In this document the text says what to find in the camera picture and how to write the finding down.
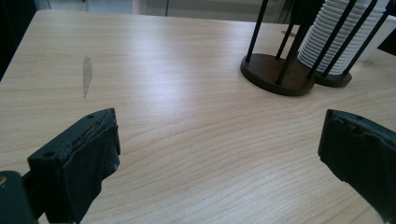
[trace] wooden table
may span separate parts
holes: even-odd
[[[83,223],[382,223],[317,151],[328,108],[396,130],[396,57],[357,63],[346,88],[280,96],[239,71],[253,28],[38,11],[0,83],[0,169],[25,174],[53,137],[115,107],[120,168]],[[255,51],[275,54],[285,26],[261,30]]]

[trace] black metal rod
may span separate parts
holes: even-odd
[[[296,0],[294,0],[292,4],[293,4],[293,5],[294,5],[294,4],[297,5],[297,4],[299,4],[300,2],[301,2],[301,1],[296,1]],[[296,7],[292,7],[292,8],[298,8],[299,11],[296,12],[296,13],[297,13],[297,15],[300,15],[300,14],[301,14],[302,7],[300,6],[300,4],[297,5]],[[285,48],[286,43],[288,42],[288,39],[289,39],[291,30],[293,29],[294,22],[295,22],[296,20],[293,20],[292,18],[290,18],[290,24],[289,24],[289,26],[288,26],[288,30],[286,30],[285,36],[283,37],[282,43],[280,44],[279,50],[277,51],[277,55],[276,55],[276,58],[277,58],[277,59],[280,59],[280,55],[282,54],[282,51],[283,51],[283,49]]]
[[[353,27],[352,31],[349,33],[348,37],[344,41],[344,43],[341,45],[341,48],[337,50],[335,53],[334,57],[330,61],[329,65],[326,67],[324,70],[323,74],[321,75],[322,77],[326,77],[329,75],[330,71],[334,67],[335,63],[337,63],[338,59],[340,58],[341,54],[344,52],[344,50],[347,48],[348,44],[352,40],[352,38],[355,36],[355,34],[359,31],[361,26],[364,24],[366,21],[367,17],[370,15],[370,13],[373,11],[373,8],[376,5],[377,0],[373,0],[370,5],[366,8],[364,13],[361,15],[361,18],[359,21],[356,23],[356,25]]]
[[[304,36],[306,35],[306,33],[308,33],[309,27],[311,27],[311,24],[314,22],[315,18],[317,17],[318,12],[319,12],[319,10],[320,10],[320,6],[323,4],[323,2],[324,2],[324,0],[323,0],[323,1],[316,1],[316,4],[315,4],[314,7],[313,7],[314,12],[316,12],[316,13],[310,13],[310,18],[309,18],[308,26],[306,26],[306,28],[304,29]],[[297,46],[297,49],[300,48],[300,46],[303,44],[303,41],[304,41],[303,38],[299,41],[298,46]],[[296,57],[297,52],[298,52],[298,50],[296,50],[296,51],[294,52],[293,58]]]
[[[169,0],[166,1],[165,17],[168,16],[168,9],[169,9]]]
[[[307,16],[308,13],[306,13],[306,12],[307,12],[307,7],[302,5],[301,13],[302,13],[303,19],[302,19],[300,28],[297,31],[297,35],[295,36],[294,41],[291,44],[291,48],[288,53],[288,56],[286,57],[286,61],[283,63],[283,66],[282,66],[282,69],[280,70],[279,76],[276,79],[277,85],[282,85],[282,80],[286,75],[286,71],[288,70],[288,67],[289,67],[289,64],[293,58],[293,55],[298,50],[299,42],[301,41],[301,39],[304,38],[304,33],[306,33],[305,30],[307,30],[308,29],[307,27],[309,27],[309,25],[310,25],[308,23],[309,16]]]
[[[277,59],[280,59],[280,55],[282,54],[282,51],[285,48],[286,43],[288,42],[288,39],[289,39],[291,30],[293,29],[293,26],[294,26],[293,23],[289,24],[288,30],[286,30],[285,36],[283,37],[283,40],[282,40],[282,44],[280,44],[279,50],[277,51],[277,55],[276,55]]]
[[[390,6],[391,6],[391,1],[389,1],[389,4],[387,6],[387,10],[384,12],[384,14],[382,15],[382,17],[379,19],[378,23],[376,24],[376,26],[373,28],[373,31],[367,36],[366,40],[364,41],[364,43],[361,45],[361,48],[358,50],[358,52],[356,53],[355,57],[352,59],[352,61],[349,63],[349,65],[347,66],[346,70],[344,70],[343,72],[343,76],[347,75],[350,71],[350,69],[352,68],[352,66],[355,64],[355,62],[359,59],[359,57],[361,56],[361,54],[364,52],[364,50],[366,49],[367,45],[370,44],[370,41],[373,39],[373,37],[375,36],[376,32],[379,30],[379,28],[381,28],[381,25],[384,23],[384,21],[387,19],[389,12],[390,12]]]
[[[250,62],[251,54],[253,53],[254,45],[256,44],[257,35],[262,25],[262,18],[264,17],[265,9],[267,8],[268,0],[262,0],[262,7],[260,8],[259,17],[257,18],[256,27],[254,28],[253,37],[251,37],[250,46],[248,47],[246,61]]]
[[[289,4],[288,12],[286,13],[285,19],[283,19],[283,24],[286,23],[286,20],[288,19],[289,13],[290,13],[290,19],[291,19],[291,9],[292,9],[292,4]]]
[[[321,63],[324,55],[326,54],[329,47],[332,45],[332,42],[334,41],[335,37],[337,36],[337,34],[340,31],[341,27],[343,26],[344,22],[347,20],[347,16],[349,15],[350,11],[352,11],[352,8],[355,6],[356,1],[357,0],[351,0],[347,4],[346,10],[341,15],[340,21],[337,22],[334,29],[332,30],[332,33],[330,34],[329,39],[327,40],[326,44],[324,45],[322,51],[320,52],[320,54],[317,58],[317,60],[315,61],[314,65],[312,66],[311,70],[309,71],[307,78],[311,79],[312,76],[317,71],[317,68],[319,67],[319,64]]]

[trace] round wooden base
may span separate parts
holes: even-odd
[[[326,77],[323,77],[319,72],[314,74],[315,83],[327,87],[345,87],[351,79],[352,75],[350,75],[350,73],[339,76],[327,75]]]
[[[247,80],[266,91],[287,96],[308,94],[315,82],[306,78],[309,68],[297,59],[290,62],[282,84],[276,84],[284,62],[284,59],[276,59],[275,56],[252,54],[250,62],[246,61],[246,57],[242,60],[241,72]]]

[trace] white wall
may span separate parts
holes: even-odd
[[[264,22],[277,22],[285,0],[270,0]],[[136,13],[164,16],[166,0],[134,0]],[[168,16],[226,21],[256,21],[262,0],[169,0]]]

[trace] stacked white cups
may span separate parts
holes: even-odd
[[[389,0],[378,0],[371,14],[367,17],[364,24],[355,34],[330,71],[330,75],[341,75],[344,72],[349,63],[352,61],[353,57],[358,52],[364,40],[378,23],[386,9],[388,2]],[[325,1],[298,55],[298,60],[301,63],[308,67],[313,67],[348,3],[349,1],[347,0]],[[353,27],[356,25],[361,15],[364,13],[364,10],[370,5],[370,3],[370,0],[357,1],[350,14],[347,16],[346,22],[338,32],[336,38],[332,42],[326,55],[321,61],[317,69],[319,72],[324,72],[324,70],[327,68],[327,65],[330,63],[337,50],[340,49],[341,45],[344,43],[345,39],[352,31]]]

